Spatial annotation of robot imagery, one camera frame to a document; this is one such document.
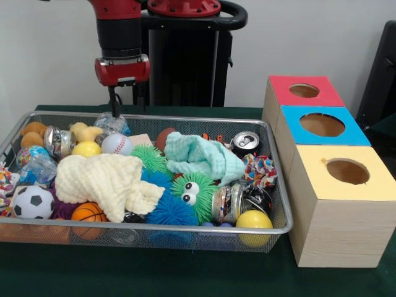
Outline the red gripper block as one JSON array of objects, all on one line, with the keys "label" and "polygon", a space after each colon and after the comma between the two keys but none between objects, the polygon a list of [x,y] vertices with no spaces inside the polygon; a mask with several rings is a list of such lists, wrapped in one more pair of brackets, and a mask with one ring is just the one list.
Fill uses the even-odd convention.
[{"label": "red gripper block", "polygon": [[[98,81],[108,87],[112,117],[119,118],[119,95],[115,87],[143,83],[150,76],[150,61],[146,54],[132,59],[105,59],[95,60],[95,73]],[[137,84],[137,105],[145,111],[145,85]]]}]

